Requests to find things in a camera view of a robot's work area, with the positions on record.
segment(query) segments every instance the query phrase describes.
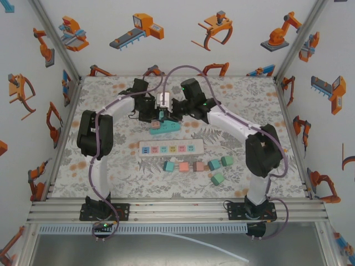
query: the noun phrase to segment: green block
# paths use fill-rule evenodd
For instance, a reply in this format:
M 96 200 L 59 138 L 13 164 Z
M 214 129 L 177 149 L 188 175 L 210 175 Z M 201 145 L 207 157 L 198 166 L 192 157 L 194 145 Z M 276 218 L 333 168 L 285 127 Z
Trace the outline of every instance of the green block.
M 223 156 L 221 158 L 221 162 L 223 166 L 231 166 L 233 164 L 233 157 L 232 156 Z
M 220 183 L 224 181 L 224 176 L 221 173 L 217 173 L 211 178 L 212 183 L 215 186 L 218 186 Z
M 166 171 L 166 172 L 173 172 L 174 171 L 174 166 L 175 166 L 175 164 L 173 162 L 165 161 L 163 170 Z
M 221 164 L 220 164 L 220 162 L 217 159 L 209 161 L 207 163 L 207 165 L 209 166 L 211 171 L 216 170 L 216 169 L 221 167 Z

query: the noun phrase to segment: power strip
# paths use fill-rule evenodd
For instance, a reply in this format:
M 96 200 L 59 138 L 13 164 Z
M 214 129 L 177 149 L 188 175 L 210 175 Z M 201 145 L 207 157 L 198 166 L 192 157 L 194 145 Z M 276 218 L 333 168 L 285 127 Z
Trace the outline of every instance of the power strip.
M 203 139 L 139 142 L 139 157 L 200 155 L 204 153 Z

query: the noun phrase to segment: cube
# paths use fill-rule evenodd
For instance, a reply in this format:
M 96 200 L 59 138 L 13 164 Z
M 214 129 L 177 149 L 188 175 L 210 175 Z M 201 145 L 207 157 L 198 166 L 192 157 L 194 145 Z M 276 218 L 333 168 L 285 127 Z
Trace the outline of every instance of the cube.
M 232 156 L 223 156 L 221 158 L 221 162 L 223 166 L 231 166 L 233 164 L 233 157 Z
M 218 186 L 220 183 L 224 181 L 224 176 L 221 173 L 217 173 L 212 176 L 211 181 L 213 185 Z
M 159 121 L 152 121 L 150 123 L 152 129 L 160 129 L 160 122 Z
M 189 163 L 188 162 L 180 162 L 179 163 L 179 171 L 181 173 L 185 173 L 189 171 Z
M 220 164 L 219 160 L 214 159 L 214 160 L 211 160 L 208 162 L 208 166 L 209 166 L 210 170 L 213 171 L 213 170 L 220 168 L 221 164 Z
M 164 162 L 163 170 L 166 172 L 173 172 L 174 171 L 175 164 L 173 162 Z
M 194 172 L 203 172 L 204 167 L 205 167 L 205 164 L 203 162 L 194 162 L 192 164 L 192 168 L 194 169 Z

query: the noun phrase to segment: teal block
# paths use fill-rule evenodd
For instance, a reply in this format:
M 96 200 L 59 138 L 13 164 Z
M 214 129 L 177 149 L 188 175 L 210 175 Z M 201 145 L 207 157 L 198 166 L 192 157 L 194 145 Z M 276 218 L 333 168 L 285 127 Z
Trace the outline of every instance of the teal block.
M 217 160 L 217 159 L 211 160 L 207 164 L 208 164 L 211 171 L 216 170 L 221 167 L 221 164 L 220 164 L 219 160 Z
M 223 156 L 221 158 L 221 162 L 223 166 L 231 166 L 233 164 L 233 157 L 232 156 Z
M 221 173 L 217 173 L 211 178 L 212 183 L 215 186 L 218 186 L 220 183 L 224 181 L 224 176 Z
M 177 122 L 172 122 L 169 120 L 165 120 L 163 123 L 160 122 L 159 129 L 149 129 L 151 135 L 163 134 L 163 133 L 170 133 L 174 131 L 180 130 L 180 124 Z
M 175 164 L 173 162 L 165 161 L 163 170 L 166 171 L 166 172 L 171 172 L 172 173 L 173 170 L 174 170 L 174 167 L 175 167 Z

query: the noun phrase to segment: metal floor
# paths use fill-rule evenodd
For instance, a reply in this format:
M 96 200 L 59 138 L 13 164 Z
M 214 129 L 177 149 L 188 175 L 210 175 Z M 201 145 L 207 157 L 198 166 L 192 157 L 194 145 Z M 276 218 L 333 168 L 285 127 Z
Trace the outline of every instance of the metal floor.
M 270 224 L 266 234 L 277 229 Z M 291 223 L 274 239 L 251 241 L 244 234 L 189 234 L 191 237 L 248 259 L 244 264 L 212 248 L 168 236 L 115 236 L 106 243 L 92 236 L 39 236 L 35 266 L 209 266 L 324 265 L 313 223 Z

